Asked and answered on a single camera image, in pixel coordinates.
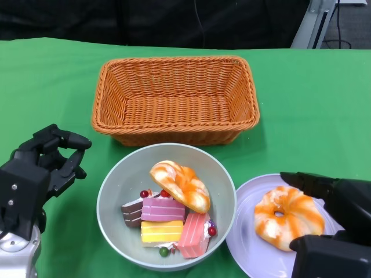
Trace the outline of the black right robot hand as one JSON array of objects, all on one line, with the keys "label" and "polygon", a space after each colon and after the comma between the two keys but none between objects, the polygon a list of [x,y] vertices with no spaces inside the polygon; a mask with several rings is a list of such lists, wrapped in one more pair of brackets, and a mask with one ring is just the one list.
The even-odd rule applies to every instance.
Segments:
[{"label": "black right robot hand", "polygon": [[333,236],[293,240],[292,277],[370,277],[370,182],[301,172],[280,176],[305,195],[322,199],[324,209],[343,227]]}]

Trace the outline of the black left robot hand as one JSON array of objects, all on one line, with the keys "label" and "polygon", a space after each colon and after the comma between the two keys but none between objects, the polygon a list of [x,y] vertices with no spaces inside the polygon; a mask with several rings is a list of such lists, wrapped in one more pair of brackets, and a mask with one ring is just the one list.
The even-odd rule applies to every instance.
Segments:
[{"label": "black left robot hand", "polygon": [[88,138],[51,124],[32,135],[15,149],[10,157],[35,164],[50,172],[46,200],[58,197],[76,179],[86,178],[80,164],[85,151],[92,146]]}]

